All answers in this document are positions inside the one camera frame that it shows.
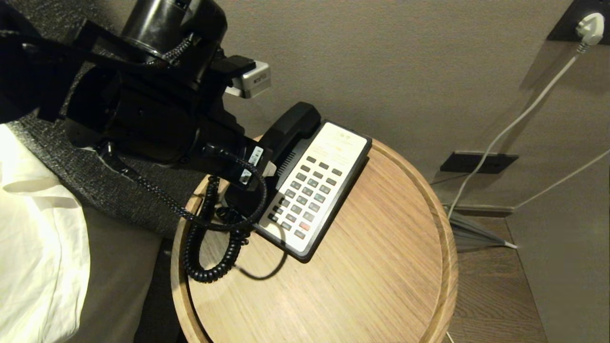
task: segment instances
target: telephone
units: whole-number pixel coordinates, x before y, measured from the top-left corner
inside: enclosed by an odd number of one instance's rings
[[[259,145],[273,151],[278,166],[266,178],[266,211],[256,231],[302,263],[318,248],[362,169],[372,139],[333,122],[321,120],[315,107],[297,103],[265,133]],[[229,186],[226,205],[251,215],[259,191]]]

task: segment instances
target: round wooden table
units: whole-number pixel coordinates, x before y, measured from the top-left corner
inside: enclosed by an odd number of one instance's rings
[[[307,264],[253,233],[212,284],[182,268],[178,225],[171,287],[189,342],[440,342],[456,302],[451,227],[428,183],[374,141],[370,160]],[[201,205],[204,180],[187,208]],[[228,235],[208,232],[200,261],[220,260]]]

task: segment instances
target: umbrella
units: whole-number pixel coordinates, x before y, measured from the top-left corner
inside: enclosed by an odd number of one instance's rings
[[[458,252],[486,247],[517,248],[516,245],[506,242],[481,224],[461,214],[453,212],[449,223]]]

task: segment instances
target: white power cord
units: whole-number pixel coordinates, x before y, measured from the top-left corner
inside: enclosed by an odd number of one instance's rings
[[[557,73],[557,75],[555,75],[555,77],[551,80],[551,82],[549,82],[548,85],[544,88],[544,90],[542,90],[542,93],[540,93],[540,95],[536,98],[536,100],[534,100],[532,105],[530,105],[527,108],[527,110],[525,110],[521,115],[519,115],[519,117],[517,117],[517,119],[515,119],[511,124],[509,124],[509,126],[507,126],[504,130],[502,130],[502,132],[500,134],[498,134],[493,139],[493,141],[489,144],[489,146],[485,150],[485,153],[483,154],[483,157],[481,158],[481,161],[479,162],[479,164],[472,171],[472,173],[470,173],[466,177],[464,182],[462,182],[462,185],[460,186],[460,188],[457,192],[457,195],[456,195],[455,199],[453,200],[451,207],[449,208],[449,212],[447,214],[447,219],[451,219],[451,215],[453,214],[453,209],[456,207],[459,197],[462,195],[462,192],[464,191],[466,184],[468,183],[470,178],[474,174],[476,174],[479,171],[479,169],[481,169],[481,167],[483,166],[483,163],[485,163],[485,159],[487,159],[487,155],[489,155],[489,152],[491,151],[493,146],[498,142],[498,140],[500,138],[502,138],[502,136],[504,136],[513,127],[515,127],[515,125],[517,125],[520,121],[522,121],[534,108],[536,108],[536,106],[538,106],[538,104],[542,101],[542,99],[544,99],[544,97],[551,90],[551,88],[553,88],[553,86],[565,74],[565,72],[568,69],[570,69],[570,67],[574,64],[574,62],[576,62],[576,60],[580,57],[580,55],[587,52],[587,50],[589,49],[590,46],[596,45],[597,43],[600,42],[600,40],[603,37],[603,33],[604,33],[604,20],[605,20],[604,16],[601,15],[600,13],[593,13],[593,14],[590,14],[590,15],[584,17],[583,20],[581,20],[580,23],[578,23],[576,32],[583,39],[582,39],[581,44],[579,45],[578,49],[576,50],[577,54],[574,55],[568,61],[568,63],[563,67],[562,70],[560,70]],[[449,339],[449,341],[451,341],[451,343],[455,343],[453,341],[453,338],[449,334],[449,331],[447,331],[446,334],[447,334],[447,338]]]
[[[592,164],[596,163],[597,161],[599,161],[600,159],[604,158],[604,156],[606,156],[607,154],[610,154],[610,150],[606,150],[604,153],[602,153],[601,155],[597,156],[596,158],[594,158],[592,161],[590,161],[589,163],[583,165],[582,167],[580,167],[579,169],[576,169],[575,171],[571,172],[571,174],[569,174],[568,176],[566,176],[565,178],[562,178],[561,180],[557,181],[556,183],[548,186],[545,190],[541,191],[540,193],[536,194],[535,196],[525,200],[524,202],[518,204],[515,206],[515,210],[520,208],[521,206],[525,205],[526,203],[529,203],[530,201],[532,201],[533,199],[536,199],[537,197],[543,195],[544,193],[548,192],[549,190],[555,188],[555,186],[558,186],[560,184],[562,184],[563,182],[565,182],[566,180],[570,179],[572,176],[580,173],[581,171],[589,168]]]
[[[453,338],[451,338],[451,335],[449,334],[449,331],[447,331],[447,338],[449,338],[449,340],[451,341],[451,343],[455,343],[455,342],[453,341]]]

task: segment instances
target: power outlet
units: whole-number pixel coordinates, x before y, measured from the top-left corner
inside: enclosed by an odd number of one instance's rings
[[[547,39],[580,42],[581,39],[576,34],[576,27],[585,16],[595,12],[601,13],[606,18],[604,38],[601,39],[600,44],[610,45],[610,29],[608,28],[610,26],[610,0],[574,0]]]
[[[455,152],[440,166],[442,172],[471,173],[481,162],[483,153]],[[489,154],[478,173],[500,174],[515,162],[519,156],[507,154]]]

